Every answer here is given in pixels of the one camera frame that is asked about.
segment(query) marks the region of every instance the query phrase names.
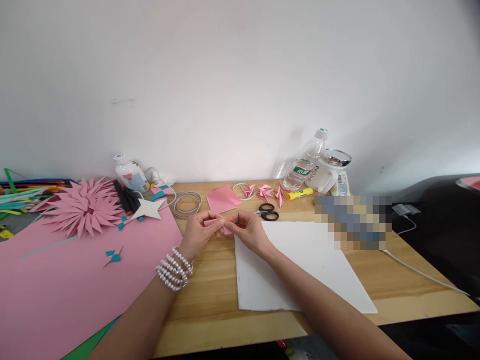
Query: green paper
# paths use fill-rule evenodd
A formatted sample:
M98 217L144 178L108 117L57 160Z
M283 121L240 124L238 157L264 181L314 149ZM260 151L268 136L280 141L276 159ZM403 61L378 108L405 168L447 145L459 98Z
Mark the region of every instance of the green paper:
M85 360L88 358L100 340L103 338L107 330L110 329L111 324L112 323L109 323L95 335L86 340L83 344L62 357L61 360Z

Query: wooden table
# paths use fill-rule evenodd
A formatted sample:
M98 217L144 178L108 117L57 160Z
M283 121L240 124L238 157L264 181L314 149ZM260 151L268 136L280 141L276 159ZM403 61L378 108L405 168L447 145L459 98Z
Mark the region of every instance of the wooden table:
M201 195L200 211L208 210L205 197L211 190L234 182L180 183L177 191ZM278 180L251 181L257 187ZM244 198L237 186L235 192ZM313 221L314 196L285 203L279 221ZM238 208L255 212L263 201L255 195ZM193 200L182 199L179 207L193 208ZM186 220L177 219L182 233ZM447 284L452 284L395 233L390 252L414 268ZM475 312L479 307L467 296L441 286L399 264L377 250L344 251L353 270L373 300L378 314L367 317L377 325ZM179 292L165 320L154 357L264 343L310 335L312 329L301 312L239 310L235 246L230 236L212 237L195 260L195 274Z

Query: plastic bottle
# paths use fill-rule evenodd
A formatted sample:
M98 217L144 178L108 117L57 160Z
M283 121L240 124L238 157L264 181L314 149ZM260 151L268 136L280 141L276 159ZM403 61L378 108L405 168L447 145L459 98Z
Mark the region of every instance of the plastic bottle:
M140 166L128 160L124 154L117 154L113 157L117 162L115 173L123 185L132 191L146 193L150 189L150 183L147 180Z
M329 138L329 134L327 129L319 128L315 133L315 137L303 146L287 176L283 179L283 185L286 188L290 188L293 191L300 188L324 152L325 140Z

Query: glue stick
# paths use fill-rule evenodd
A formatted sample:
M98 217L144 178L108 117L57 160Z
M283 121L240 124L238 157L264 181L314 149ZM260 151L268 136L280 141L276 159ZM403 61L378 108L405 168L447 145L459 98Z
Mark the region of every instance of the glue stick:
M288 194L285 195L285 197L288 200L293 200L293 199L298 199L298 198L301 198L301 197L304 197L304 196L307 196L307 195L310 195L310 194L313 194L313 193L314 193L314 190L311 187L307 187L303 190L297 190L297 191L294 191L294 192L289 192Z

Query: water bottle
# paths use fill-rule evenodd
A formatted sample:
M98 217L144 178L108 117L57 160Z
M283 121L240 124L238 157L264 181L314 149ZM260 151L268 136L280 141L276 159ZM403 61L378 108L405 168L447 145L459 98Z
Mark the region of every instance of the water bottle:
M283 185L286 188L290 188L293 191L300 188L314 168L317 160L322 156L325 149L325 140L328 138L329 131L325 128L319 128L315 133L315 137L303 146L283 180Z

